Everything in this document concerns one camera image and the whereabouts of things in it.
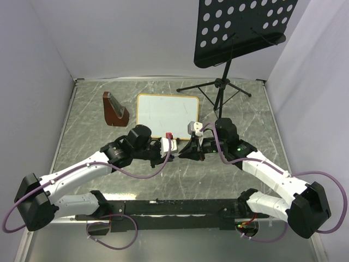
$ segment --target marble table top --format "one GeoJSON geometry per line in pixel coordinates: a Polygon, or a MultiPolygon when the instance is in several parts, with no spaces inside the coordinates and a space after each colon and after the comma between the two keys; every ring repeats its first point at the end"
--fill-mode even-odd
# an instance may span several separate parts
{"type": "MultiPolygon", "coordinates": [[[[197,96],[200,100],[199,122],[214,122],[216,115],[213,107],[198,89],[176,92],[180,87],[210,81],[212,80],[79,80],[54,171],[73,165],[89,157],[106,143],[126,135],[136,124],[136,103],[140,93],[197,96]],[[127,127],[110,127],[105,123],[102,100],[105,91],[111,92],[128,109],[130,121],[127,127]]],[[[287,169],[263,83],[247,80],[236,80],[232,83],[252,93],[252,97],[237,94],[224,105],[223,117],[232,119],[242,139],[256,146],[271,161],[287,169]]],[[[214,86],[204,87],[203,90],[214,101],[218,90],[214,86]]],[[[232,87],[227,87],[225,99],[234,92],[232,87]]],[[[125,170],[138,175],[149,175],[157,168],[152,169],[147,161],[134,160],[125,170]]],[[[177,158],[168,163],[161,174],[147,180],[114,172],[80,186],[72,194],[100,190],[109,200],[219,199],[237,198],[242,191],[249,188],[273,194],[270,188],[252,175],[235,166],[224,165],[217,154],[208,154],[204,162],[177,158]]]]}

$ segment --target hole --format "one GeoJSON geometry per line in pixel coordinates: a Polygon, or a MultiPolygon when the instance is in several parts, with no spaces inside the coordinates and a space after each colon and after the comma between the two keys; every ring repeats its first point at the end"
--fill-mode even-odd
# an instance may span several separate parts
{"type": "Polygon", "coordinates": [[[208,32],[208,28],[204,28],[204,29],[201,31],[202,35],[207,34],[207,32],[208,32]]]}
{"type": "Polygon", "coordinates": [[[203,16],[203,20],[206,22],[209,19],[209,13],[205,14],[203,16]]]}
{"type": "Polygon", "coordinates": [[[216,12],[216,17],[219,18],[222,15],[222,10],[218,10],[216,12]]]}
{"type": "Polygon", "coordinates": [[[218,30],[219,30],[219,24],[217,24],[213,27],[213,31],[217,32],[218,30]]]}
{"type": "Polygon", "coordinates": [[[250,8],[254,9],[254,7],[256,7],[256,5],[257,5],[257,1],[253,1],[250,5],[250,8]]]}
{"type": "Polygon", "coordinates": [[[225,23],[224,27],[225,27],[225,28],[229,28],[229,27],[230,27],[230,25],[231,25],[231,22],[230,22],[230,21],[228,21],[228,22],[226,22],[226,23],[225,23]]]}
{"type": "Polygon", "coordinates": [[[245,10],[245,7],[246,7],[246,5],[245,5],[245,4],[240,5],[240,7],[239,7],[239,11],[240,11],[240,12],[242,12],[243,10],[245,10]]]}
{"type": "Polygon", "coordinates": [[[234,7],[228,8],[228,14],[231,15],[234,12],[234,7]]]}

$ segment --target small whiteboard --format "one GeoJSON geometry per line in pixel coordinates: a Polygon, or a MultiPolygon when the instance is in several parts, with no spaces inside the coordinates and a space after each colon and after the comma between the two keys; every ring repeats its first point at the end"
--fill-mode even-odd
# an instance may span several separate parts
{"type": "Polygon", "coordinates": [[[137,98],[137,124],[152,131],[153,138],[172,133],[174,138],[189,140],[188,124],[198,120],[198,97],[140,94],[137,98]]]}

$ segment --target wall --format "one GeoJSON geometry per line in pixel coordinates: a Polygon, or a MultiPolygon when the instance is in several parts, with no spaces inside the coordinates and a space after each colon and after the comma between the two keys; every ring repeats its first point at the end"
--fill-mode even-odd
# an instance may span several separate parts
{"type": "MultiPolygon", "coordinates": [[[[292,171],[323,170],[349,192],[349,2],[312,0],[278,60],[267,90],[292,171]]],[[[326,178],[334,226],[342,210],[339,190],[326,178]]],[[[349,220],[322,235],[330,261],[347,261],[349,220]]]]}
{"type": "MultiPolygon", "coordinates": [[[[224,65],[200,69],[193,63],[198,0],[30,1],[74,78],[223,73],[224,65]]],[[[287,37],[308,3],[298,2],[287,37]]],[[[234,59],[230,77],[267,79],[285,45],[234,59]]]]}
{"type": "MultiPolygon", "coordinates": [[[[22,178],[47,174],[73,81],[29,1],[0,2],[0,219],[22,178]]],[[[17,211],[9,228],[23,223],[17,211]]],[[[0,232],[1,261],[13,261],[23,231],[0,232]]]]}

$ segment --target music stand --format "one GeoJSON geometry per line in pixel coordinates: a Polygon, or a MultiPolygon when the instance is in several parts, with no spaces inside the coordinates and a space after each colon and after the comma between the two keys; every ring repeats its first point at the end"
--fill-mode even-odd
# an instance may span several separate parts
{"type": "Polygon", "coordinates": [[[208,68],[226,63],[222,78],[206,84],[184,87],[177,92],[198,88],[222,117],[223,105],[242,92],[252,95],[230,83],[227,79],[231,61],[286,40],[287,23],[297,0],[200,0],[196,31],[194,63],[208,68]],[[213,103],[201,87],[214,85],[218,94],[213,103]],[[237,92],[223,102],[225,87],[237,92]]]}

